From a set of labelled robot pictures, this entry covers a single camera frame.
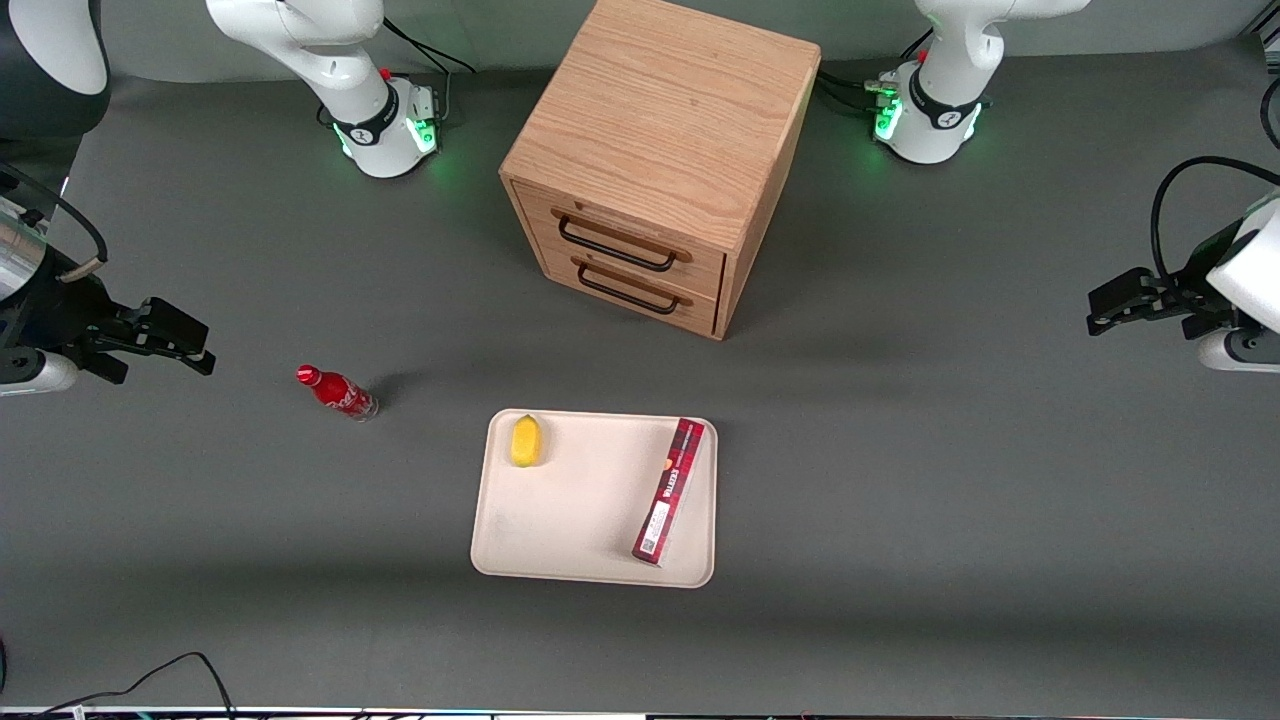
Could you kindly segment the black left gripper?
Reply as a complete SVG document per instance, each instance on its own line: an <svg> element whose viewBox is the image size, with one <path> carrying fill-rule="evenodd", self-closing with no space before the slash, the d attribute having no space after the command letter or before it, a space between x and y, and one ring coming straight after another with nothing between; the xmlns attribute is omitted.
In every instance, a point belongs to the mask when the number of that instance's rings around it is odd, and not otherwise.
<svg viewBox="0 0 1280 720"><path fill-rule="evenodd" d="M1160 233L1151 232L1156 274L1135 266L1106 281L1088 293L1087 332L1097 337L1130 322L1160 322L1183 316L1185 340L1199 340L1212 331L1236 331L1242 314L1208 283L1208 273L1224 260L1239 225L1226 225L1190 252L1187 264L1170 272L1164 259Z"/></svg>

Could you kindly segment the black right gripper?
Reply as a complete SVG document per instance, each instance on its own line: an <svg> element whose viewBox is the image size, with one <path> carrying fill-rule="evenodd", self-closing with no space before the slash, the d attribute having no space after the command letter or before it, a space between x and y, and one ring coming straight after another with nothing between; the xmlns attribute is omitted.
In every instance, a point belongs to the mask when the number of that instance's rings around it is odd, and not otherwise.
<svg viewBox="0 0 1280 720"><path fill-rule="evenodd" d="M218 359L205 350L207 337L204 323L164 299L137 306L114 301L95 275L63 282L44 273L29 282L29 346L40 359L29 382L35 387L70 387L83 373L120 386L129 365L114 351L170 359L211 375Z"/></svg>

